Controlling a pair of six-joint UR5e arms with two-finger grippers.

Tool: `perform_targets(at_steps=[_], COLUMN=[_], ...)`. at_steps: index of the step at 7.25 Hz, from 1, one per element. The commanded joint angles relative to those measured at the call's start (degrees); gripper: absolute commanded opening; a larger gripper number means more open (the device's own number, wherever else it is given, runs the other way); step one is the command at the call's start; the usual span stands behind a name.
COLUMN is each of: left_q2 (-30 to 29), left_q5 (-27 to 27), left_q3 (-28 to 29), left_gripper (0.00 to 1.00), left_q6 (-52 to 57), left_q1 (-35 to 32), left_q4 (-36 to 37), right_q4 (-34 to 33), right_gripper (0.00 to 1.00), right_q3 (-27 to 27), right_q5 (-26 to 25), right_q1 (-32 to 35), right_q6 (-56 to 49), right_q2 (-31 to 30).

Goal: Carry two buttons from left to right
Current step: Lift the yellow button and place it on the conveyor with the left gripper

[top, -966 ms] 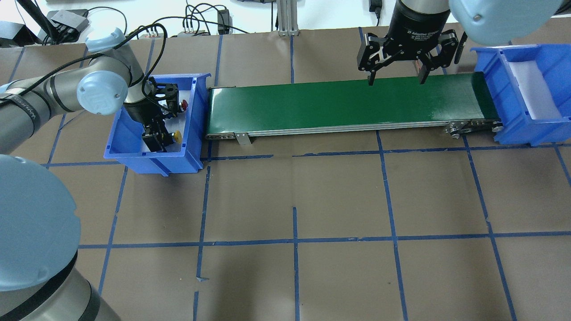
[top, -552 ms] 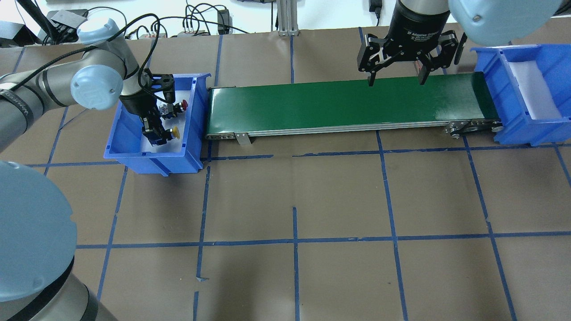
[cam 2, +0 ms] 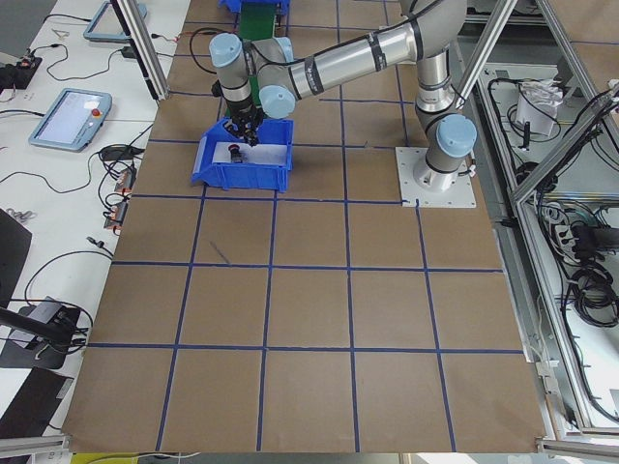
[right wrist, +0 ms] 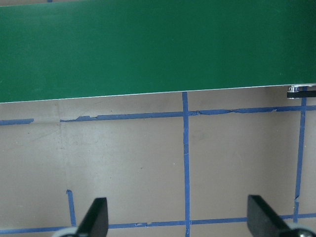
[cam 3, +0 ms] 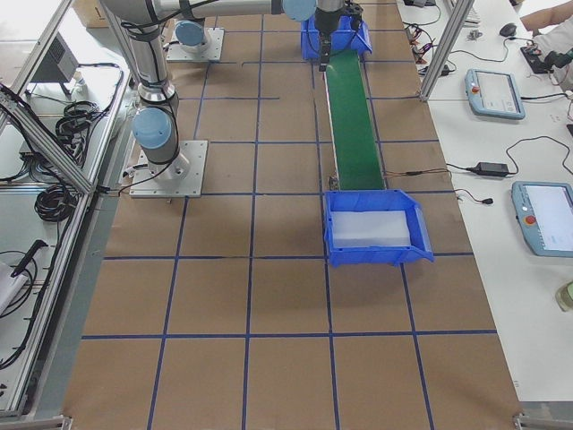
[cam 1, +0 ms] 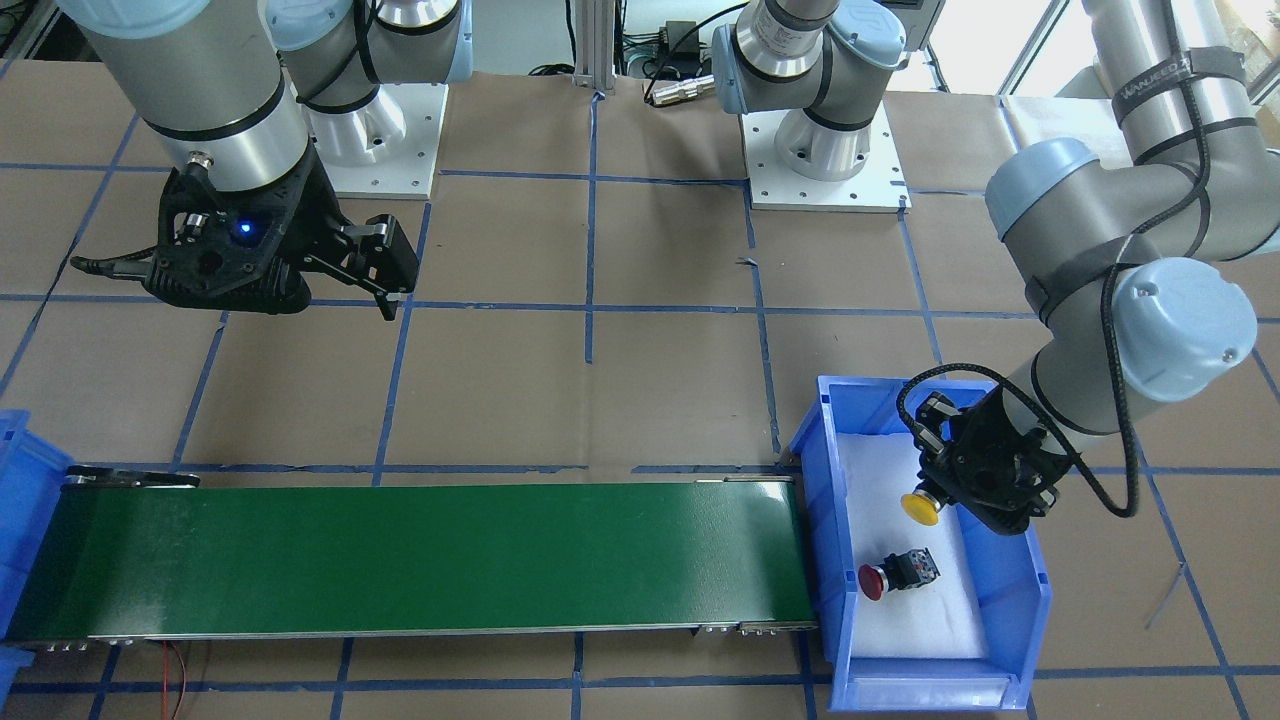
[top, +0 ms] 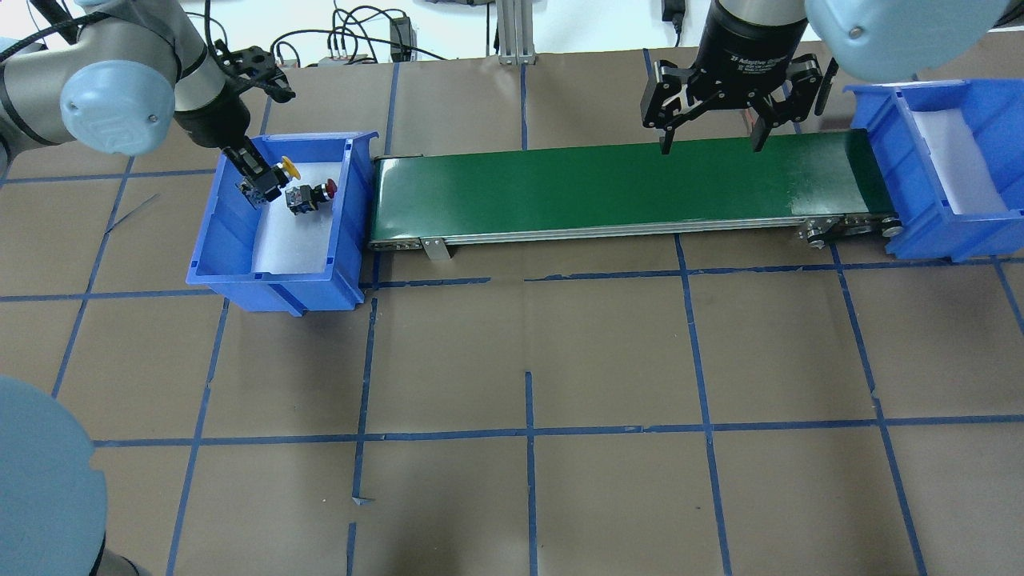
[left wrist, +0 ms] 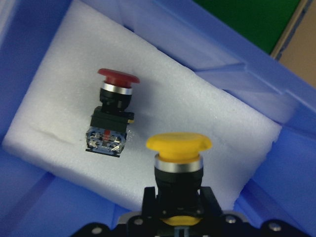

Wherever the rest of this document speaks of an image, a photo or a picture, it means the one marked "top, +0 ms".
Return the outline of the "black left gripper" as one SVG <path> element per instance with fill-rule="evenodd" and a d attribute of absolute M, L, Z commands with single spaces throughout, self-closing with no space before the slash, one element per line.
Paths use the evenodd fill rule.
<path fill-rule="evenodd" d="M 241 99 L 250 88 L 244 79 L 270 86 L 267 94 L 276 102 L 295 96 L 270 52 L 258 46 L 229 51 L 226 44 L 214 44 L 205 48 L 202 60 L 176 84 L 174 120 L 194 145 L 224 147 L 224 156 L 242 176 L 238 189 L 258 209 L 281 197 L 282 190 L 272 174 L 274 165 L 267 163 L 256 146 L 244 143 L 251 123 L 248 106 Z"/>

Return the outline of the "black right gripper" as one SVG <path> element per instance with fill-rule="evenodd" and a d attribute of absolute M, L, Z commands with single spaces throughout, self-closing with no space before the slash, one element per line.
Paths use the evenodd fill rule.
<path fill-rule="evenodd" d="M 755 153 L 773 129 L 822 114 L 840 66 L 796 54 L 808 25 L 803 1 L 713 1 L 695 60 L 656 61 L 641 98 L 641 123 L 662 131 L 662 154 L 708 110 L 753 110 Z"/>

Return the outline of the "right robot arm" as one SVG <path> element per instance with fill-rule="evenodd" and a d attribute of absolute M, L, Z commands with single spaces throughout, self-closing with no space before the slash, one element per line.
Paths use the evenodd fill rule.
<path fill-rule="evenodd" d="M 822 113 L 838 70 L 896 82 L 952 61 L 1012 14 L 1010 1 L 713 1 L 690 66 L 655 61 L 641 122 L 668 154 L 710 110 L 752 110 L 750 141 Z"/>

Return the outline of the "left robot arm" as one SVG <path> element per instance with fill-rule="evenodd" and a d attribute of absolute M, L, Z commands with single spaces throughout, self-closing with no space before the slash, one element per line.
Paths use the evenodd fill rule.
<path fill-rule="evenodd" d="M 2 168 L 40 147 L 80 142 L 105 154 L 142 156 L 179 124 L 193 143 L 220 150 L 253 206 L 298 178 L 289 160 L 268 161 L 246 132 L 242 92 L 276 102 L 295 96 L 272 54 L 230 50 L 195 28 L 175 1 L 82 1 L 48 28 L 2 51 Z"/>

